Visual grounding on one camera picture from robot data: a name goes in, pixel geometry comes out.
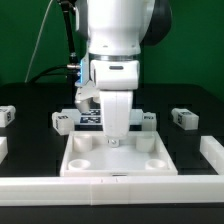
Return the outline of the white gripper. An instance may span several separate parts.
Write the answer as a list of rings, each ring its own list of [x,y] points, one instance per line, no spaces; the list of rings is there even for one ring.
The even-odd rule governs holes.
[[[102,125],[109,147],[119,147],[129,132],[133,91],[138,88],[137,60],[110,62],[92,60],[90,74],[99,91]]]

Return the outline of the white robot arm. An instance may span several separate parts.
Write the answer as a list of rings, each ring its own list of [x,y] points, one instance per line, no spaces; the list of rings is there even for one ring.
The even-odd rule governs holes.
[[[171,6],[169,0],[77,0],[76,10],[76,30],[87,43],[75,104],[81,112],[92,101],[100,105],[103,133],[117,147],[129,132],[140,45],[156,45],[168,34]]]

